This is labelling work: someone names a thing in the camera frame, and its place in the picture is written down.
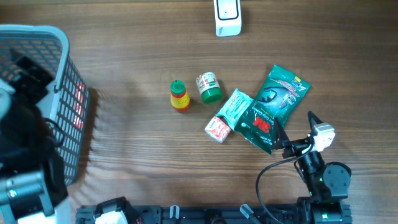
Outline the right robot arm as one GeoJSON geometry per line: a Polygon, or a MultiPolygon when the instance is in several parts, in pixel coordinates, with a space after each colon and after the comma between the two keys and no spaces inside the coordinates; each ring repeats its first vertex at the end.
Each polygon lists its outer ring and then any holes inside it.
{"type": "Polygon", "coordinates": [[[274,149],[283,149],[284,159],[294,158],[294,166],[307,186],[309,196],[300,197],[293,209],[293,223],[352,223],[348,198],[351,169],[341,162],[326,163],[321,152],[335,138],[335,129],[308,112],[310,133],[303,139],[291,141],[281,123],[274,120],[274,149]]]}

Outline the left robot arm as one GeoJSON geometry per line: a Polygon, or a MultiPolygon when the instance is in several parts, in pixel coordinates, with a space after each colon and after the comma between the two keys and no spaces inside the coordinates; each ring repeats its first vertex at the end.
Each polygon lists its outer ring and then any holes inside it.
{"type": "Polygon", "coordinates": [[[70,223],[64,161],[56,149],[64,137],[58,124],[43,117],[37,103],[53,80],[29,57],[10,50],[20,68],[1,90],[1,216],[5,223],[70,223]]]}

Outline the green 3M gloves packet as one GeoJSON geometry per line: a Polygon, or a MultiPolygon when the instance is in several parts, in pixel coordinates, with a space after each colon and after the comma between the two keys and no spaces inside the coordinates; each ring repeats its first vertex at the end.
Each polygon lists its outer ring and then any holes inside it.
{"type": "Polygon", "coordinates": [[[268,154],[274,142],[274,120],[284,126],[311,84],[274,65],[261,89],[238,120],[234,130],[268,154]]]}

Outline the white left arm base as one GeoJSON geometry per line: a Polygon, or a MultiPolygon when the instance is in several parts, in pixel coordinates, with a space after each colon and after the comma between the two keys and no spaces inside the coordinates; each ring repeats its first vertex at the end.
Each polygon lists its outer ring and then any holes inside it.
{"type": "Polygon", "coordinates": [[[141,217],[125,197],[97,204],[94,224],[141,224],[141,217]]]}

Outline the red white tissue packet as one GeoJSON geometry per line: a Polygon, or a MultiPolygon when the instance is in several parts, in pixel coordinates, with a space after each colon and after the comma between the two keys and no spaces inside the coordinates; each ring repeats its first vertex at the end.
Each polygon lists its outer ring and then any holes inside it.
{"type": "Polygon", "coordinates": [[[231,131],[232,129],[217,116],[212,117],[205,127],[205,132],[218,143],[223,143],[231,131]]]}

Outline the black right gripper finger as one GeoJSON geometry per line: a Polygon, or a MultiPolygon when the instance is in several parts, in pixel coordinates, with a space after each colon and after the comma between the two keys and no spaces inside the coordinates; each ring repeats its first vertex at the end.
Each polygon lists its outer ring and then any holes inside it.
{"type": "Polygon", "coordinates": [[[323,127],[323,121],[319,119],[312,111],[309,111],[307,115],[308,115],[308,122],[310,124],[311,135],[318,136],[320,128],[323,127]]]}
{"type": "Polygon", "coordinates": [[[277,118],[274,118],[274,132],[272,148],[275,150],[290,146],[290,139],[277,118]]]}

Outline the teal wet wipes packet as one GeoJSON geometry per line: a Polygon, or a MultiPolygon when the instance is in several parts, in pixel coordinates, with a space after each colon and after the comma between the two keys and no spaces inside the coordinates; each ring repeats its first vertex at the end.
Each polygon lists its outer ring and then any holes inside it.
{"type": "Polygon", "coordinates": [[[217,112],[216,116],[224,118],[228,126],[232,130],[235,130],[240,117],[252,102],[253,99],[250,96],[236,88],[227,102],[217,112]]]}

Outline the green lid white jar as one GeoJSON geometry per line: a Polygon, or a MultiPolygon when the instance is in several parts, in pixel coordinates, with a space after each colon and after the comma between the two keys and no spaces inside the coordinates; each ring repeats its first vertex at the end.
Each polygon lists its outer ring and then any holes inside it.
{"type": "Polygon", "coordinates": [[[215,103],[222,99],[223,93],[213,72],[205,72],[199,75],[196,78],[196,84],[205,104],[215,103]]]}

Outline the red yellow sauce bottle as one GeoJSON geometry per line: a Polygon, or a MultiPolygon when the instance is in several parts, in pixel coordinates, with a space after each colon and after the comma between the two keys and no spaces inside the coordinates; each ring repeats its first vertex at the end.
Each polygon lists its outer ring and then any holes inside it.
{"type": "Polygon", "coordinates": [[[170,103],[179,113],[186,112],[190,107],[190,97],[181,80],[174,80],[170,84],[170,103]]]}

